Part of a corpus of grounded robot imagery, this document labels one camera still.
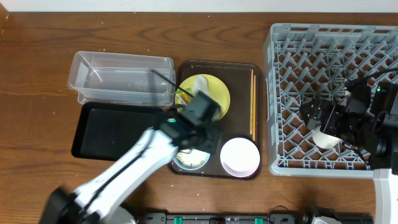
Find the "white paper cup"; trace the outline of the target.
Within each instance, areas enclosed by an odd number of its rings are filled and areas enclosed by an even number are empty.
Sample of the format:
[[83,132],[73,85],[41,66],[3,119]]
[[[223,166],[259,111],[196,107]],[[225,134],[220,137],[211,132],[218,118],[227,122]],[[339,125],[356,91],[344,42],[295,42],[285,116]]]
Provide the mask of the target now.
[[339,138],[322,133],[320,126],[315,128],[312,139],[317,147],[322,149],[331,149],[341,141]]

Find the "leftover rice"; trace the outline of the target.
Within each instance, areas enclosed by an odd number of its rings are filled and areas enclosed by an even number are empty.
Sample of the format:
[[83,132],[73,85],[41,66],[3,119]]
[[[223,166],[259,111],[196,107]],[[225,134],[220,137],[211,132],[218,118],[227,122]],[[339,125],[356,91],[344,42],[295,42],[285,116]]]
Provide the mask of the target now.
[[208,154],[206,152],[198,151],[196,149],[182,150],[176,155],[177,160],[185,167],[196,168],[201,166],[207,160]]

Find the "light blue bowl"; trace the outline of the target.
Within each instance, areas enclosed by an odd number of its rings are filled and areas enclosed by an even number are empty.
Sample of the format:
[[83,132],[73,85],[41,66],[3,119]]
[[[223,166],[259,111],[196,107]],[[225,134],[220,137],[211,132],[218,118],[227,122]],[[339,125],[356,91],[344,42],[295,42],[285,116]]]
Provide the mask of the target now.
[[174,157],[174,163],[184,170],[197,170],[209,160],[210,154],[196,149],[184,149]]

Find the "yellow green snack wrapper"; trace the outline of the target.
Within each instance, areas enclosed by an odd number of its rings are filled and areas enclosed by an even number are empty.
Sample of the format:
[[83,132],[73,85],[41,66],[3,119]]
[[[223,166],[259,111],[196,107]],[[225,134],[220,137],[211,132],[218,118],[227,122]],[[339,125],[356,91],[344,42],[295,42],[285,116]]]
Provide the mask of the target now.
[[185,89],[185,91],[177,90],[175,92],[175,103],[177,105],[187,106],[190,104],[192,97],[190,96],[191,89]]

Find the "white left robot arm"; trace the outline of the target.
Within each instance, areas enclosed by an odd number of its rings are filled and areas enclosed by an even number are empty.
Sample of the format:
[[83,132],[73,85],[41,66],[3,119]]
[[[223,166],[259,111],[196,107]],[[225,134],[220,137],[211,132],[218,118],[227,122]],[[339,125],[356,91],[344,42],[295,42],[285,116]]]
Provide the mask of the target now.
[[163,118],[145,130],[127,153],[93,180],[72,193],[55,189],[41,223],[107,223],[116,210],[151,174],[185,149],[215,152],[221,131],[215,123],[195,126],[178,118]]

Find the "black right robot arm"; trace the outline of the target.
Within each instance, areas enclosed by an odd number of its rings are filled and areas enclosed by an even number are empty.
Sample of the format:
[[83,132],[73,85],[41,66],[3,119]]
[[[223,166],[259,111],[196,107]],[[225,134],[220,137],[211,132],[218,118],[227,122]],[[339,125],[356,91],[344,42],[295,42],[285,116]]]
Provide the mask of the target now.
[[381,82],[373,93],[366,81],[345,83],[347,102],[313,98],[300,106],[314,143],[324,149],[339,142],[370,154],[376,190],[375,223],[397,223],[397,85]]

